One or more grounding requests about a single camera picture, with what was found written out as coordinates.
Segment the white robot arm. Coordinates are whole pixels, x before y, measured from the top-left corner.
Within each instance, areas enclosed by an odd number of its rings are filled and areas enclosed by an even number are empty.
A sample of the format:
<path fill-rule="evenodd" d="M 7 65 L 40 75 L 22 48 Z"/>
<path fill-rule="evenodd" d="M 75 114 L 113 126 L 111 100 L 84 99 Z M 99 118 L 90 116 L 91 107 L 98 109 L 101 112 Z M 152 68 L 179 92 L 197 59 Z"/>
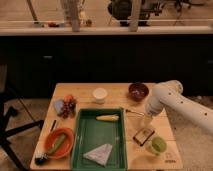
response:
<path fill-rule="evenodd" d="M 145 102 L 145 114 L 157 116 L 168 106 L 213 136 L 213 109 L 184 97 L 182 93 L 183 85 L 178 80 L 155 84 Z"/>

